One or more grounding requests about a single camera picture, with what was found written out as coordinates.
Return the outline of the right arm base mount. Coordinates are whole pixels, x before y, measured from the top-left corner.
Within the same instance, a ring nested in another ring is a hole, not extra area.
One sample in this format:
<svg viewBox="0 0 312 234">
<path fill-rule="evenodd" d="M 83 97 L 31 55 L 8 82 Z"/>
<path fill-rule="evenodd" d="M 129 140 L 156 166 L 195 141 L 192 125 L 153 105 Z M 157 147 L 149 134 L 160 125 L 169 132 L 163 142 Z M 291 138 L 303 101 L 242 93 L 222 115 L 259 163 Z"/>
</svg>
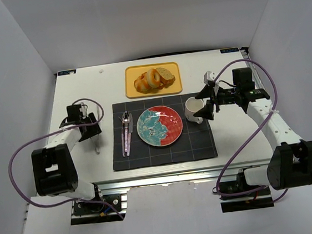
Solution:
<svg viewBox="0 0 312 234">
<path fill-rule="evenodd" d="M 274 202 L 270 189 L 267 187 L 264 190 L 255 191 L 250 194 L 240 194 L 234 197 L 221 196 L 220 206 L 223 213 L 231 213 L 274 207 Z"/>
</svg>

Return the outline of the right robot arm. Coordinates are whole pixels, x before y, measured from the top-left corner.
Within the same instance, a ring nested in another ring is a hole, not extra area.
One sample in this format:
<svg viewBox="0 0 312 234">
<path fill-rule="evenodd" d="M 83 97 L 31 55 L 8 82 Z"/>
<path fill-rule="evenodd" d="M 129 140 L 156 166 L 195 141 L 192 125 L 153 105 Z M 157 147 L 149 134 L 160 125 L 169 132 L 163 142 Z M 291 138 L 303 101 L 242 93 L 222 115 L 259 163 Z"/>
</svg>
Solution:
<svg viewBox="0 0 312 234">
<path fill-rule="evenodd" d="M 236 183 L 229 189 L 217 188 L 224 197 L 248 195 L 268 186 L 275 190 L 312 185 L 312 141 L 305 141 L 275 111 L 265 89 L 255 88 L 251 68 L 233 69 L 231 88 L 221 88 L 213 72 L 204 75 L 205 87 L 196 99 L 207 103 L 195 113 L 196 117 L 214 119 L 221 105 L 236 104 L 257 125 L 273 150 L 268 165 L 250 166 L 240 170 Z"/>
</svg>

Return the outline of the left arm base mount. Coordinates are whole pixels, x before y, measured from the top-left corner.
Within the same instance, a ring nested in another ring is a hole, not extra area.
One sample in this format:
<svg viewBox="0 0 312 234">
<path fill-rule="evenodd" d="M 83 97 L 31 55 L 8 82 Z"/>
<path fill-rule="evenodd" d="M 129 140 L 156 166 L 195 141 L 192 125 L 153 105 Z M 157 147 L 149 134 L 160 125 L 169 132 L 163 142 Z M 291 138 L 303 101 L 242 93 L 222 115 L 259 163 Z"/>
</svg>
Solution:
<svg viewBox="0 0 312 234">
<path fill-rule="evenodd" d="M 87 225 L 122 221 L 126 214 L 125 201 L 123 195 L 109 194 L 103 195 L 103 202 L 100 203 L 76 202 L 72 206 L 71 225 Z"/>
</svg>

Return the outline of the orange bagel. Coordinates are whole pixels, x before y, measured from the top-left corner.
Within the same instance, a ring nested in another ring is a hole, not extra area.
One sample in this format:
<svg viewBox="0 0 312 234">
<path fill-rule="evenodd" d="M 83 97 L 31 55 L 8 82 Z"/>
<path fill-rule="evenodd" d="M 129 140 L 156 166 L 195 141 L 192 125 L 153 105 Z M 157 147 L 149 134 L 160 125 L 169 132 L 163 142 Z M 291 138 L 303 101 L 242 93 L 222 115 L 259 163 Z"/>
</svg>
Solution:
<svg viewBox="0 0 312 234">
<path fill-rule="evenodd" d="M 160 74 L 156 71 L 156 69 L 149 69 L 146 74 L 147 83 L 151 86 L 159 86 L 160 84 Z"/>
</svg>

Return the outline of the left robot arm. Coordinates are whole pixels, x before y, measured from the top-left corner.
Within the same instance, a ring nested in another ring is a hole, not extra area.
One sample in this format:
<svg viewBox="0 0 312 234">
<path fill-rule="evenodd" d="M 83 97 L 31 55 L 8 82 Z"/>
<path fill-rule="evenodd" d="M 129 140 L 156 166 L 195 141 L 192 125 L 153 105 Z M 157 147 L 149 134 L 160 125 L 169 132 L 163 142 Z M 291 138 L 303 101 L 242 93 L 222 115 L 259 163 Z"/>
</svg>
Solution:
<svg viewBox="0 0 312 234">
<path fill-rule="evenodd" d="M 68 116 L 60 125 L 62 132 L 44 148 L 32 152 L 37 193 L 40 196 L 100 200 L 98 186 L 79 179 L 71 151 L 78 142 L 99 135 L 101 128 L 94 113 L 87 113 L 84 103 L 66 109 Z"/>
</svg>

